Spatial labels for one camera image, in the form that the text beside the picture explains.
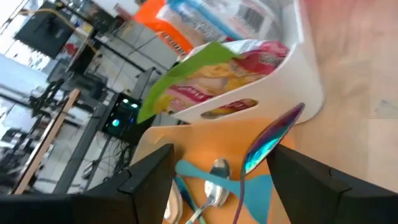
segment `black monitor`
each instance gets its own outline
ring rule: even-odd
[[[40,9],[57,10],[57,6],[54,3],[45,1]],[[70,14],[65,11],[58,12],[70,20]],[[37,12],[26,22],[14,38],[51,58],[55,58],[72,34],[73,29],[55,14]]]

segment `plastic bag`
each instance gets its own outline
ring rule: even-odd
[[[167,0],[167,4],[193,28],[208,24],[232,40],[282,37],[277,0]]]
[[[134,18],[184,57],[211,41],[280,40],[279,11],[276,0],[148,0]]]

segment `teal paper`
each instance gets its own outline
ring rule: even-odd
[[[216,175],[203,172],[187,161],[178,161],[175,166],[175,171],[179,175],[208,180],[216,185],[228,189],[237,197],[240,196],[240,181],[227,180]],[[244,184],[243,203],[255,221],[258,223],[267,223],[272,193],[271,175],[260,175],[251,180],[246,180]]]

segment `window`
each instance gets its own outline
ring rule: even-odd
[[[0,8],[0,22],[3,24],[0,29],[0,54],[39,71],[51,61],[51,58],[18,40],[14,40],[14,36],[29,20],[29,16],[18,15],[17,12],[22,8],[36,10],[43,4],[43,1],[13,1],[12,4],[5,4]]]

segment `metal frame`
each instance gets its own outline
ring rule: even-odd
[[[62,175],[54,188],[53,194],[65,194],[68,192],[76,173],[78,172],[81,163],[83,162],[90,148],[91,142],[98,131],[98,119],[102,117],[106,111],[106,108],[107,107],[105,105],[100,103],[95,109],[93,116],[89,120],[86,129],[81,135],[81,138],[75,150],[73,151],[65,170],[63,170]]]
[[[108,136],[108,138],[106,139],[105,145],[104,145],[104,147],[102,147],[101,154],[98,156],[98,159],[97,159],[98,162],[93,165],[93,169],[90,172],[89,178],[87,180],[86,186],[83,189],[83,191],[86,192],[88,190],[88,188],[90,187],[90,184],[93,181],[93,178],[95,176],[95,172],[97,171],[98,167],[100,166],[100,161],[104,157],[105,150],[108,147],[109,143],[111,142],[111,139],[112,139],[112,136]]]

